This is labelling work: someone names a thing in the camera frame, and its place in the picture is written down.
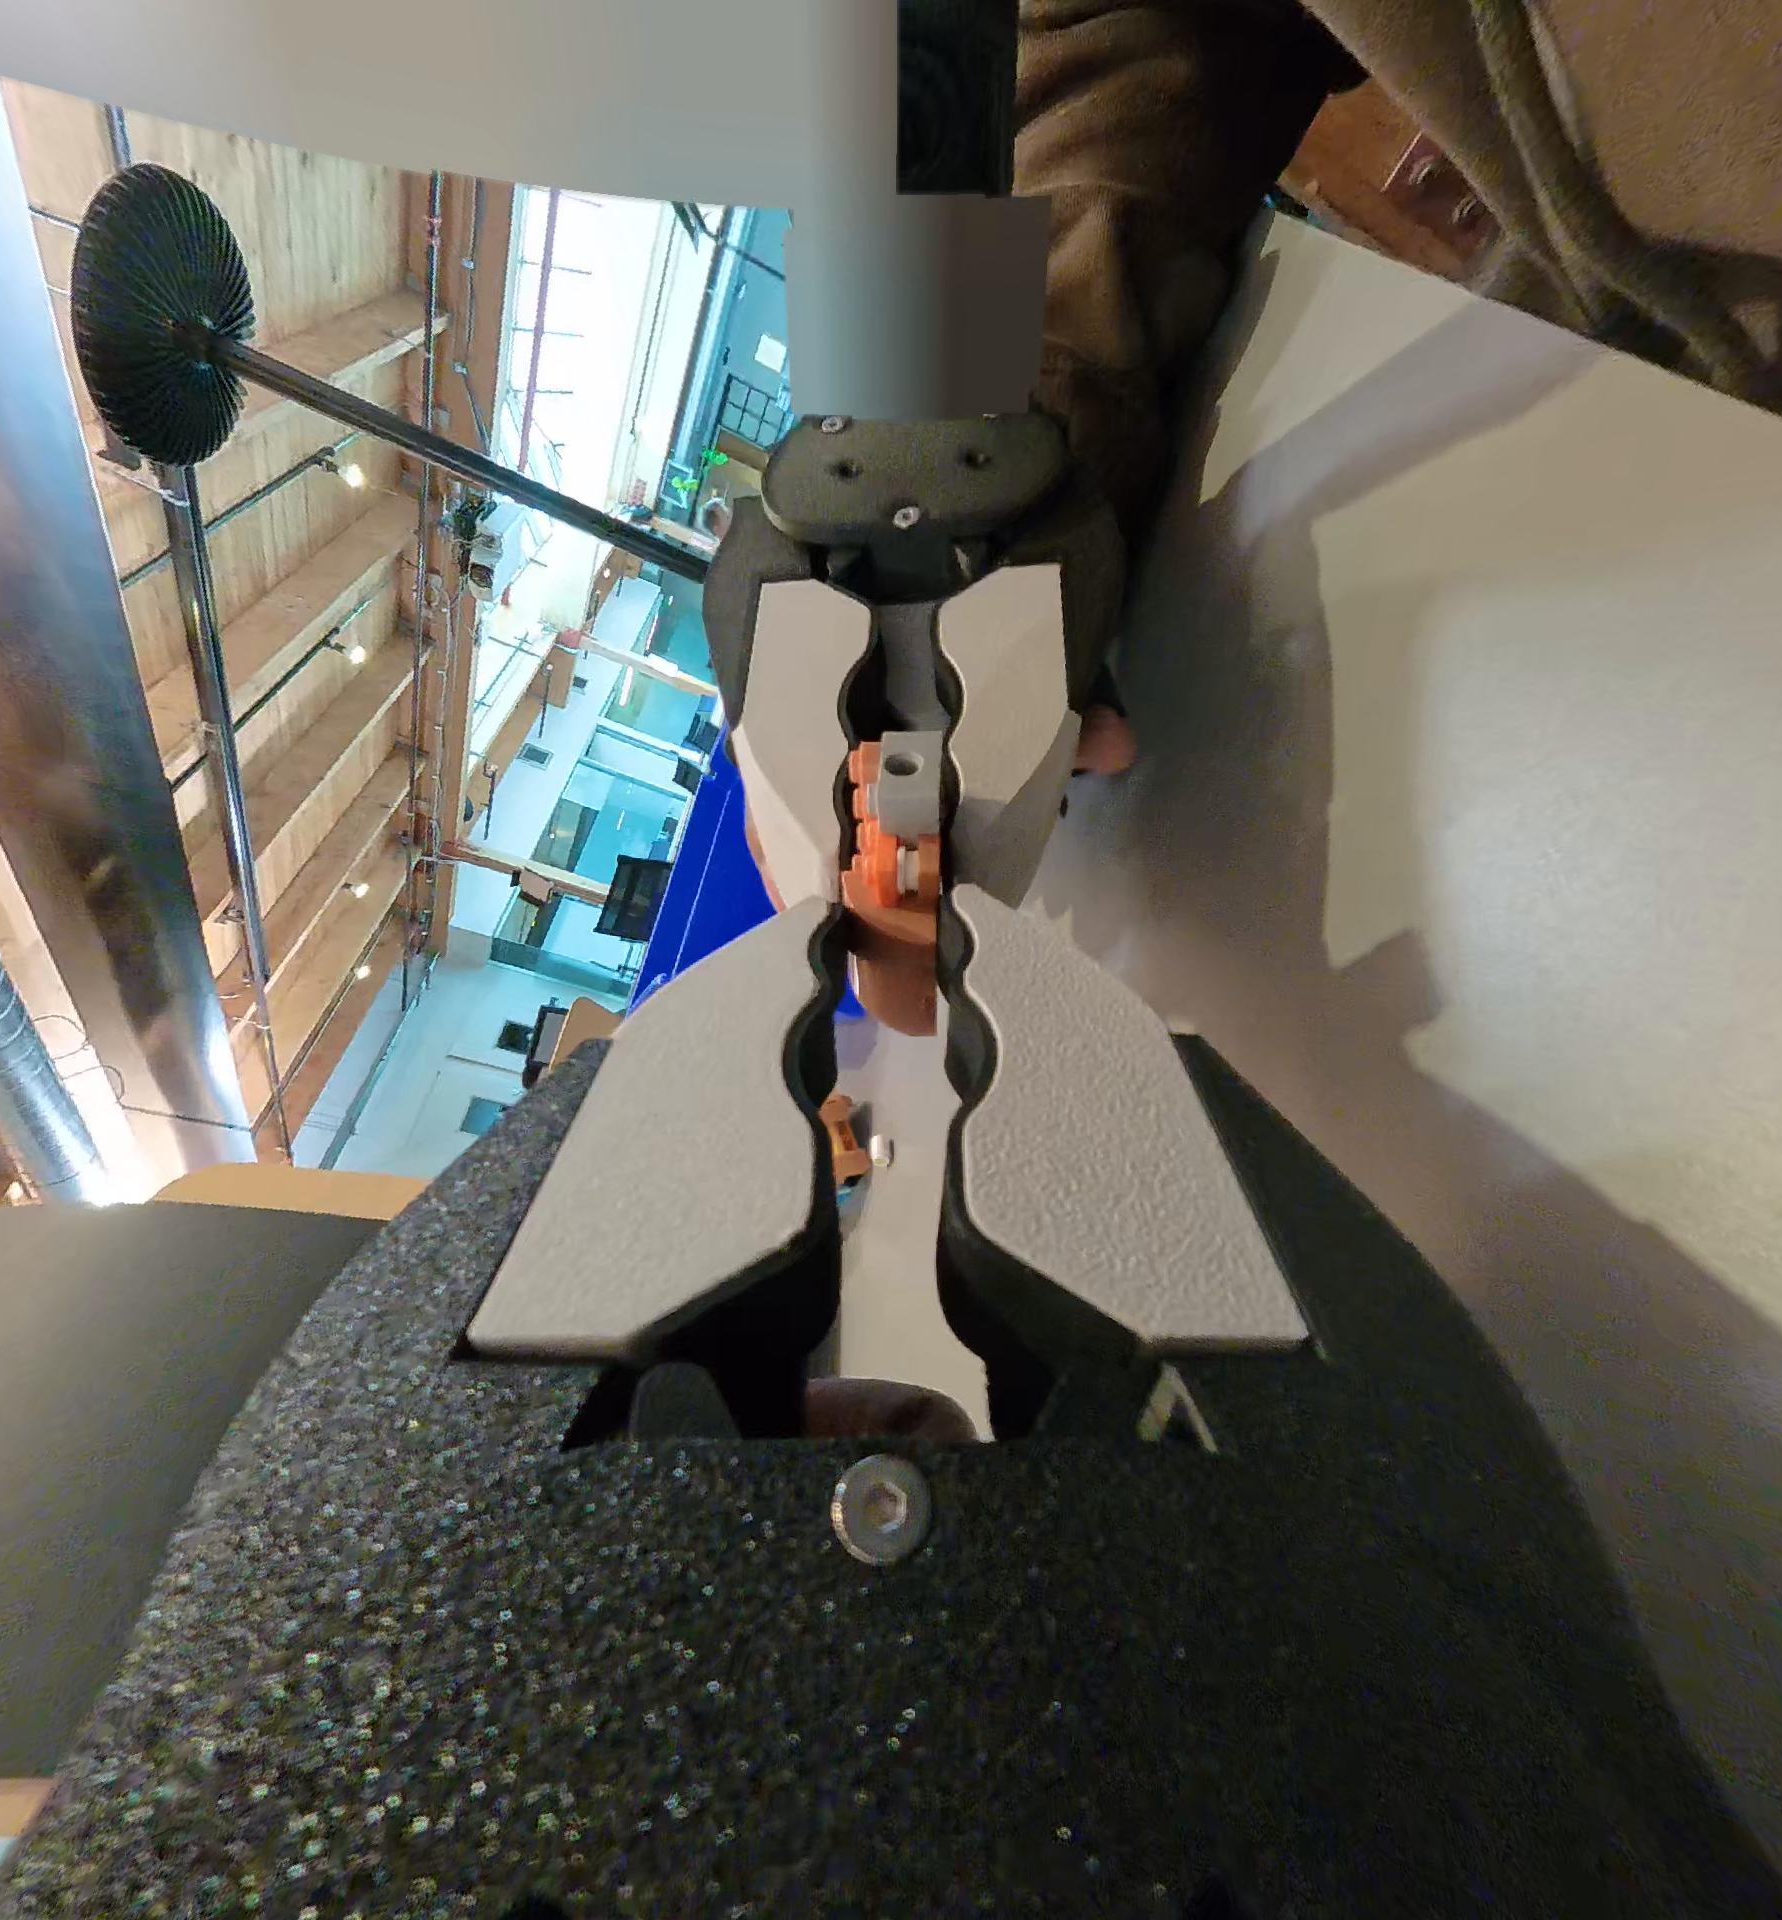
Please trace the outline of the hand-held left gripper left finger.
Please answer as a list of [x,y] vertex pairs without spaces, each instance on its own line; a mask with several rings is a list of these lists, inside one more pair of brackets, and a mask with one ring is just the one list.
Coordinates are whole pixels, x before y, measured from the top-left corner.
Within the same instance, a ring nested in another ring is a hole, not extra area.
[[622,1021],[468,1327],[491,1358],[809,1358],[838,1311],[841,909],[806,899]]

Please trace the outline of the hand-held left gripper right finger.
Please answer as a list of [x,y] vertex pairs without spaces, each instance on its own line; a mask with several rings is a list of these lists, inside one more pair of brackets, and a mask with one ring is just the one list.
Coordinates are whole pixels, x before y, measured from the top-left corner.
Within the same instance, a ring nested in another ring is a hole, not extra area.
[[1062,931],[957,886],[940,938],[959,1096],[945,1242],[1025,1334],[1156,1355],[1309,1324],[1186,1055]]

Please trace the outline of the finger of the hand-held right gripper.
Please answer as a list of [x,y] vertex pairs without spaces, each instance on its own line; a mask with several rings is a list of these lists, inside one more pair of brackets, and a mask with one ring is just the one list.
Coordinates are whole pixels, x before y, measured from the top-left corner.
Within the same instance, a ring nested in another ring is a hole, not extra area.
[[874,643],[874,614],[823,582],[766,584],[736,765],[746,834],[776,907],[841,899],[853,827],[847,701]]
[[1062,568],[1003,566],[939,602],[930,631],[945,678],[945,754],[955,782],[945,890],[972,886],[1021,903],[1059,821],[1081,739]]

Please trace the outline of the small orange brown brick assembly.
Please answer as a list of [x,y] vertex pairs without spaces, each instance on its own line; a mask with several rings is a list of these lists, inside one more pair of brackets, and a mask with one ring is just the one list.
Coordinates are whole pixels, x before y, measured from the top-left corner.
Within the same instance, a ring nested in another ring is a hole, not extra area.
[[841,902],[945,902],[945,743],[939,731],[890,731],[849,759],[853,852]]

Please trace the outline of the blue plastic bin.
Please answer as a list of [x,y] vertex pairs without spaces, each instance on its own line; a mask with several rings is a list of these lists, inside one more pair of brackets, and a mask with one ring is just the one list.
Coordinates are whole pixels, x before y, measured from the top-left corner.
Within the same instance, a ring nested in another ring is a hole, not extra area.
[[685,817],[629,1013],[774,911],[747,846],[744,784],[731,739],[723,737]]

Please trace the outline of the brown notched brick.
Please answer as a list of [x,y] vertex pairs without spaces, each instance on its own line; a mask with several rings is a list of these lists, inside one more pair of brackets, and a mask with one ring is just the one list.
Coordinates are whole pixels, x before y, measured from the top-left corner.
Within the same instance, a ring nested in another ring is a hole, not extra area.
[[866,1014],[904,1037],[937,1033],[937,905],[847,907],[853,945],[853,990]]

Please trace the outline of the person's right forearm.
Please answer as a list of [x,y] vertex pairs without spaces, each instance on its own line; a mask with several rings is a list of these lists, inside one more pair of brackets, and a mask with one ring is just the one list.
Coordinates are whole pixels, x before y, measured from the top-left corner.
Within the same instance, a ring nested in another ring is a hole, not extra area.
[[1240,243],[1365,71],[1302,5],[1025,3],[1019,25],[1014,187],[1050,207],[1039,401],[1136,545]]

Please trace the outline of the grey desk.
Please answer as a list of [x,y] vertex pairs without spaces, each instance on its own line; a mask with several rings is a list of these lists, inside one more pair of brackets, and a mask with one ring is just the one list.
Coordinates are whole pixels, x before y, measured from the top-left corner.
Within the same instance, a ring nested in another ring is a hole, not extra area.
[[1275,222],[1042,898],[1316,1286],[945,1481],[980,1916],[1782,1916],[1782,425]]

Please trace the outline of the person's left hand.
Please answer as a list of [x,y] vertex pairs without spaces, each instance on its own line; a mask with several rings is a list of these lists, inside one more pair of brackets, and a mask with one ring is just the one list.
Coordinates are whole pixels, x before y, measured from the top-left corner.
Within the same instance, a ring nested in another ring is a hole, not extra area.
[[919,1444],[975,1444],[980,1431],[948,1395],[900,1379],[828,1377],[806,1386],[804,1438],[883,1435]]

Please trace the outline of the black board with tan rim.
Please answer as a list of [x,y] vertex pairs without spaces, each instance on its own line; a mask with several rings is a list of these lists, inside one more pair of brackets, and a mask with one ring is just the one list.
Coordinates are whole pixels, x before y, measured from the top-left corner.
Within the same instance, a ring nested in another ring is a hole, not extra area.
[[140,1203],[0,1205],[0,1840],[40,1812],[255,1382],[422,1190],[218,1165]]

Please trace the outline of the black pole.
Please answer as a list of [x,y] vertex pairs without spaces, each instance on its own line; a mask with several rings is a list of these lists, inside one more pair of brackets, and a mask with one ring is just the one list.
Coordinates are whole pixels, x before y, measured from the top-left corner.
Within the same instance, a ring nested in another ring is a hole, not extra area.
[[258,387],[383,442],[479,492],[587,534],[691,582],[708,561],[422,423],[255,348],[255,289],[222,209],[189,178],[136,163],[108,178],[78,226],[71,317],[103,423],[147,460],[192,467],[233,440]]

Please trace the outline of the spiral silver ventilation duct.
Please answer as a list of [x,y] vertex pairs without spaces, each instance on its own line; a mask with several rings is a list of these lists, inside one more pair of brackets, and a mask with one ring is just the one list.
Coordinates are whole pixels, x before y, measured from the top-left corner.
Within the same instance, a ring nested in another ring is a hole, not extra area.
[[0,1149],[40,1200],[108,1205],[112,1179],[0,959]]

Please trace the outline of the smooth silver duct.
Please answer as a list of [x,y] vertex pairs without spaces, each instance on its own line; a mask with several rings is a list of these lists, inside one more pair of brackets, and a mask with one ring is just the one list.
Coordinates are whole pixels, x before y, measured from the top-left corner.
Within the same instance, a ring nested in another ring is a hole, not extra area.
[[0,846],[122,1107],[254,1157],[0,93]]

